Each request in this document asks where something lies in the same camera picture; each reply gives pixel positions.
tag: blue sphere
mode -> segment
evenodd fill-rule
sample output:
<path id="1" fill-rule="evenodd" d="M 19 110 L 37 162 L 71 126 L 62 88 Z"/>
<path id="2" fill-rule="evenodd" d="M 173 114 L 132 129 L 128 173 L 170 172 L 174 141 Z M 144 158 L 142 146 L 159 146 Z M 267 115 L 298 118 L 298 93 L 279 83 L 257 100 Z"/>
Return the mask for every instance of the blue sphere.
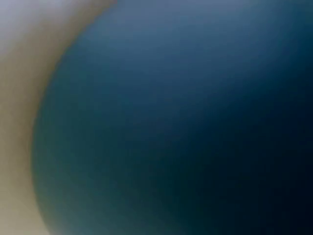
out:
<path id="1" fill-rule="evenodd" d="M 313 29 L 285 0 L 121 0 L 34 131 L 60 235 L 313 234 Z"/>

